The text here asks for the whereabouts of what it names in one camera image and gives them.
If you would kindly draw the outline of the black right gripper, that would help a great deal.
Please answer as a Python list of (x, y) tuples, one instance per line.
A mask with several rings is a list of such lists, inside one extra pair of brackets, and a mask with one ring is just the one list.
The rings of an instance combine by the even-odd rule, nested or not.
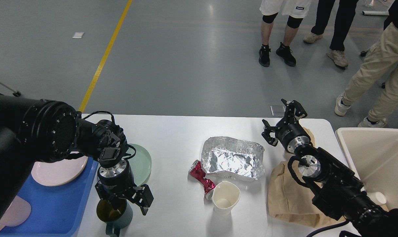
[(296, 100), (281, 99), (281, 101), (285, 106), (285, 112), (276, 126), (271, 126), (267, 120), (262, 119), (264, 130), (261, 135), (264, 140), (274, 147), (281, 144), (284, 150), (290, 154), (295, 154), (305, 147), (312, 147), (310, 135), (298, 122), (308, 116), (306, 110)]

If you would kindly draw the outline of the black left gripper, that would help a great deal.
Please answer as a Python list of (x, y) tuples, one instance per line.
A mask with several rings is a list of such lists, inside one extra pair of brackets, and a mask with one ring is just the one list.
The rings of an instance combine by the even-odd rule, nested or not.
[(101, 200), (105, 200), (114, 210), (118, 210), (118, 199), (123, 198), (137, 205), (146, 216), (154, 200), (148, 184), (137, 186), (134, 182), (129, 162), (121, 159), (113, 167), (99, 167), (95, 189)]

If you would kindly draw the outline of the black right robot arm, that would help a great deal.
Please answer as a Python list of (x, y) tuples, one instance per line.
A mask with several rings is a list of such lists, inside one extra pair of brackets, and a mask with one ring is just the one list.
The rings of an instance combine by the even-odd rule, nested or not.
[(352, 223), (359, 237), (398, 237), (398, 208), (385, 211), (362, 191), (363, 183), (350, 168), (321, 147), (314, 147), (299, 120), (307, 117), (303, 106), (296, 100), (281, 100), (285, 106), (283, 118), (271, 126), (262, 120), (262, 136), (268, 144), (282, 144), (292, 154), (287, 168), (298, 185), (309, 188), (312, 203), (325, 216), (345, 222), (320, 228), (309, 234), (313, 237), (323, 231)]

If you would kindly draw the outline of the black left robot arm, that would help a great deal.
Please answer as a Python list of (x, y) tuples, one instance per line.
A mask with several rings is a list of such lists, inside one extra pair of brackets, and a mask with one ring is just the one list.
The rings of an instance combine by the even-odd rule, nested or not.
[(35, 162), (92, 157), (99, 163), (95, 185), (113, 209), (130, 201), (143, 215), (154, 197), (138, 185), (129, 163), (137, 153), (115, 118), (92, 123), (65, 102), (0, 93), (0, 220), (29, 177)]

